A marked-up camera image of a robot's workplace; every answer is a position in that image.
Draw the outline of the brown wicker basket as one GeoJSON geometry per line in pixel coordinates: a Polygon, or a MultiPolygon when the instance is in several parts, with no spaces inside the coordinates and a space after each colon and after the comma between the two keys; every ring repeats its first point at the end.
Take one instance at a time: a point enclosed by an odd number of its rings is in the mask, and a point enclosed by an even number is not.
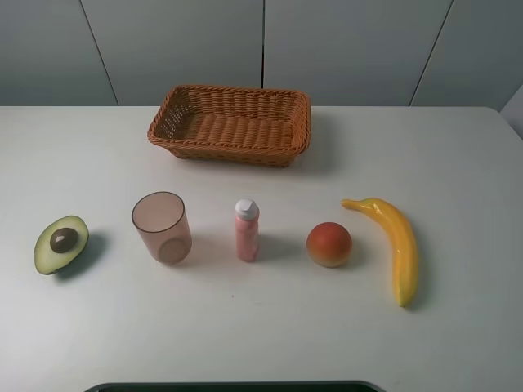
{"type": "Polygon", "coordinates": [[[180,85],[147,138],[181,159],[287,167],[310,145],[311,103],[299,91],[180,85]]]}

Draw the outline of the yellow plastic banana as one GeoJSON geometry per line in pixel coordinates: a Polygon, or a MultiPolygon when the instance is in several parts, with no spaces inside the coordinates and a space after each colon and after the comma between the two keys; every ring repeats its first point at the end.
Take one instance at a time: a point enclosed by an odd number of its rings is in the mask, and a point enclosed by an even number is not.
{"type": "Polygon", "coordinates": [[[406,308],[418,290],[418,246],[411,224],[391,203],[380,198],[343,199],[341,205],[377,222],[392,249],[392,286],[399,307],[406,308]]]}

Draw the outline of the pink bottle white cap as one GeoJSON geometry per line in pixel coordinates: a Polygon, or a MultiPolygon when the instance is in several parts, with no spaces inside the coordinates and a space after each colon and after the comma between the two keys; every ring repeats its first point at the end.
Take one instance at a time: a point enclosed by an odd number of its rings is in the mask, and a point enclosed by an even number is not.
{"type": "Polygon", "coordinates": [[[237,257],[252,262],[258,252],[259,208],[251,199],[241,199],[235,204],[235,241],[237,257]]]}

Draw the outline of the translucent pink plastic cup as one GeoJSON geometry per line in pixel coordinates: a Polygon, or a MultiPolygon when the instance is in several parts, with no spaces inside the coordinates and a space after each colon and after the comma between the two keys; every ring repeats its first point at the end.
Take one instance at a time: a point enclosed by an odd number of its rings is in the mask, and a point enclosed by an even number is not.
{"type": "Polygon", "coordinates": [[[174,265],[189,255],[192,237],[186,205],[177,194],[159,191],[144,196],[132,209],[131,218],[156,261],[174,265]]]}

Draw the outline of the halved avocado with pit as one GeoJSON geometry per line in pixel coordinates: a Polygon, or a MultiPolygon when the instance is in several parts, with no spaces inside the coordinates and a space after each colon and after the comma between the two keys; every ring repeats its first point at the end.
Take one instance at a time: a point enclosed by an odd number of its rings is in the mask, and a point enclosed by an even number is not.
{"type": "Polygon", "coordinates": [[[70,264],[86,247],[89,230],[78,216],[64,216],[51,223],[34,248],[35,269],[43,275],[56,273],[70,264]]]}

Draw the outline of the red orange round fruit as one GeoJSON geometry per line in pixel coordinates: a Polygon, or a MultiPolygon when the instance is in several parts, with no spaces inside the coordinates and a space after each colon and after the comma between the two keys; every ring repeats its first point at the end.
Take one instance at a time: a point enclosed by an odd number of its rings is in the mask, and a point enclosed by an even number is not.
{"type": "Polygon", "coordinates": [[[310,231],[306,240],[310,258],[325,268],[345,265],[350,258],[352,245],[349,231],[335,222],[318,224],[310,231]]]}

